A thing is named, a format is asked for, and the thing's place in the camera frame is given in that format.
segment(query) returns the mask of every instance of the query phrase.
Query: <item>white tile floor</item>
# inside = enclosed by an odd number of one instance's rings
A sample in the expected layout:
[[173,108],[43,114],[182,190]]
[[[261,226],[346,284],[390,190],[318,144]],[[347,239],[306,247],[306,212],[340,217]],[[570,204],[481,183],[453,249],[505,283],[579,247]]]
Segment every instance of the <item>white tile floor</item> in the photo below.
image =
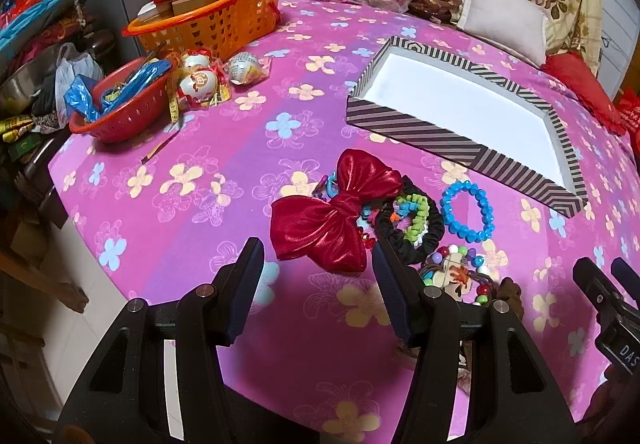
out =
[[[8,282],[4,309],[10,323],[44,339],[44,361],[64,403],[126,299],[104,274],[71,221],[62,230],[55,227],[51,230],[49,250],[40,270],[81,287],[89,297],[84,314],[77,314],[17,281]],[[164,377],[169,429],[171,435],[182,439],[175,347],[170,342],[164,345]]]

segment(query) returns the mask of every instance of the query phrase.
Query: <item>floral blanket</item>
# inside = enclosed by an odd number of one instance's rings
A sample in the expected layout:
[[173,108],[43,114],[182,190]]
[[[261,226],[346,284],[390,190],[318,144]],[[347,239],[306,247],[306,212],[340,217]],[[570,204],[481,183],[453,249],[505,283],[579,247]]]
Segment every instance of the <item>floral blanket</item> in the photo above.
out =
[[[142,157],[175,128],[167,118],[116,147],[73,135],[50,163],[71,221],[104,272],[127,297],[175,300],[235,261],[249,236],[260,237],[266,263],[251,314],[236,343],[219,351],[226,384],[350,442],[388,444],[413,371],[373,272],[345,277],[308,258],[277,261],[271,204],[310,195],[348,147],[369,151],[436,199],[469,179],[486,190],[496,226],[492,240],[472,246],[495,280],[510,276],[522,286],[524,326],[581,417],[607,361],[593,347],[599,328],[572,267],[587,256],[608,273],[622,256],[640,269],[640,182],[628,138],[601,128],[558,81],[459,31],[331,0],[280,0],[280,9],[282,25],[248,47],[274,57],[269,79],[187,113],[147,164]],[[567,219],[462,166],[348,126],[348,91],[392,35],[483,63],[551,103],[588,183],[586,208]],[[480,224],[470,197],[458,197],[454,209],[460,221]],[[443,243],[459,240],[447,233]],[[465,399],[459,392],[455,435],[464,431]]]

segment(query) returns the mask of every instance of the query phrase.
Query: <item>striped border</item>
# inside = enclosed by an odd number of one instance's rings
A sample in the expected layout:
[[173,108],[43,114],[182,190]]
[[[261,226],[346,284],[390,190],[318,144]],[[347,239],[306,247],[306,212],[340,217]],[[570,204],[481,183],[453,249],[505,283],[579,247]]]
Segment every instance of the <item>striped border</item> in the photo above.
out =
[[[390,47],[411,50],[460,67],[514,93],[546,113],[564,152],[569,173],[574,183],[575,193],[558,186],[553,181],[520,164],[518,161],[476,143],[468,139],[468,137],[457,135],[427,121],[422,121],[408,114],[402,114],[394,109],[358,98],[357,96],[363,92],[370,81],[376,65]],[[392,137],[401,143],[420,148],[420,150],[430,151],[445,159],[462,164],[542,202],[542,204],[555,209],[566,217],[573,217],[587,203],[587,190],[578,159],[575,157],[569,136],[566,134],[562,121],[560,121],[554,108],[532,91],[504,76],[496,74],[484,65],[478,65],[461,56],[436,47],[426,46],[399,36],[389,38],[369,62],[362,75],[358,78],[355,87],[351,90],[347,99],[346,120],[350,125],[386,137]]]

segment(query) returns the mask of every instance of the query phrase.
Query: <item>black scrunchie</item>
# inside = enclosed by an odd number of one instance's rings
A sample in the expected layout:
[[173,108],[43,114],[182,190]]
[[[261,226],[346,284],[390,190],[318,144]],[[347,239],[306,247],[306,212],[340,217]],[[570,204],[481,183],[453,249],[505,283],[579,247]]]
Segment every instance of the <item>black scrunchie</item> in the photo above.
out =
[[382,208],[376,215],[376,235],[379,239],[389,241],[396,254],[402,262],[407,265],[420,264],[433,251],[438,248],[438,244],[444,236],[444,224],[442,223],[442,215],[438,211],[438,205],[425,192],[419,189],[406,175],[402,177],[402,195],[417,193],[424,195],[429,204],[429,216],[427,222],[429,224],[427,232],[422,237],[422,244],[414,247],[413,243],[404,238],[402,230],[396,229],[391,222],[391,215],[394,212],[394,199],[390,198],[384,202]]

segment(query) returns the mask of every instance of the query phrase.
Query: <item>plastic basket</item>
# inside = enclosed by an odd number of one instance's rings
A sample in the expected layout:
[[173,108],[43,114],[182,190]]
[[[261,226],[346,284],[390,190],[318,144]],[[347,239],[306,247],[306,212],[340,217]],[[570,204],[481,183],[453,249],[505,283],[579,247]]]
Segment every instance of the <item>plastic basket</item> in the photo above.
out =
[[[144,57],[133,60],[98,81],[91,90],[94,105],[99,106],[103,92],[116,83],[125,81],[127,76],[140,67],[144,60]],[[167,71],[124,105],[93,123],[86,123],[84,117],[74,112],[69,118],[69,129],[74,134],[92,135],[103,143],[117,143],[140,134],[158,119],[162,111],[169,109],[166,83],[170,74],[171,70]]]
[[136,18],[122,30],[137,36],[146,50],[163,40],[169,49],[207,47],[226,61],[246,44],[271,33],[280,20],[278,0],[219,0],[177,17],[140,24]]

